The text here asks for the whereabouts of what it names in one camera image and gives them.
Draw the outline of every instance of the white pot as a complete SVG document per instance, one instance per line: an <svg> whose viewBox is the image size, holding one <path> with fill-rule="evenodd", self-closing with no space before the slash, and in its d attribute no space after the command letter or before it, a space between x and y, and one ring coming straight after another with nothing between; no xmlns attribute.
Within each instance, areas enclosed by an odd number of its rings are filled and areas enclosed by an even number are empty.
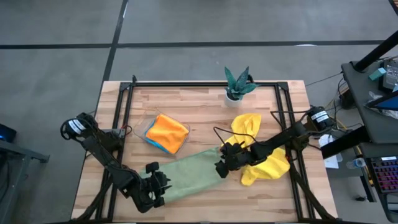
<svg viewBox="0 0 398 224"><path fill-rule="evenodd" d="M242 105L242 100L231 100L226 94L226 92L225 92L224 102L227 107L232 107L232 108L237 108Z"/></svg>

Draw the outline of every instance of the white paper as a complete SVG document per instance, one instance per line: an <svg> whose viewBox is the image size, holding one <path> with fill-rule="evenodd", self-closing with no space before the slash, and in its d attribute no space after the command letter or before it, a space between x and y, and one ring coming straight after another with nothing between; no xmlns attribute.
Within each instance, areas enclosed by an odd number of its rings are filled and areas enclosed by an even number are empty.
<svg viewBox="0 0 398 224"><path fill-rule="evenodd" d="M324 145L329 144L333 140L334 140L333 136L331 136L329 134L324 134L319 139L319 145L322 147ZM325 163L325 167L326 168L338 169L338 162L337 162L337 157L336 156L331 156L331 157L329 157L327 159L324 159L323 161Z"/></svg>

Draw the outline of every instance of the orange towel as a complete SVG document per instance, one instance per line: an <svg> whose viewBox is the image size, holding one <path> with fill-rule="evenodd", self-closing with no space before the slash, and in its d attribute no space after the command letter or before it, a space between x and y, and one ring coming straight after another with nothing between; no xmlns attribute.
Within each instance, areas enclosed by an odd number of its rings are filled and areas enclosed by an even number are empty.
<svg viewBox="0 0 398 224"><path fill-rule="evenodd" d="M153 127L151 127L146 137L159 143L169 153L175 154L184 143L188 129L178 121L169 118L164 114L156 117Z"/></svg>

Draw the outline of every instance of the rgb keyboard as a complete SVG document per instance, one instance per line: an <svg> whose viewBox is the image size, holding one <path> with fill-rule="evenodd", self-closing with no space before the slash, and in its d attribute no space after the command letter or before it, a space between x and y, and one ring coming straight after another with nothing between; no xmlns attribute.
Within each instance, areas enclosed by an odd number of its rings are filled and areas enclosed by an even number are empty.
<svg viewBox="0 0 398 224"><path fill-rule="evenodd" d="M382 193L398 192L398 160L395 156L371 158L371 164Z"/></svg>

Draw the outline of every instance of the potted plant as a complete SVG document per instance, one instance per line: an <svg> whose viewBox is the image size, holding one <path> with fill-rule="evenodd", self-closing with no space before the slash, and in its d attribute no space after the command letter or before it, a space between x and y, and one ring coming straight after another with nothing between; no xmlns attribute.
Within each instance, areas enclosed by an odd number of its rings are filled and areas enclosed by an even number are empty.
<svg viewBox="0 0 398 224"><path fill-rule="evenodd" d="M257 87L254 83L247 83L247 80L252 82L252 78L249 75L249 67L245 69L237 80L235 80L231 71L225 67L225 76L228 81L228 87L225 88L225 105L239 107L242 103L243 95L250 93Z"/></svg>

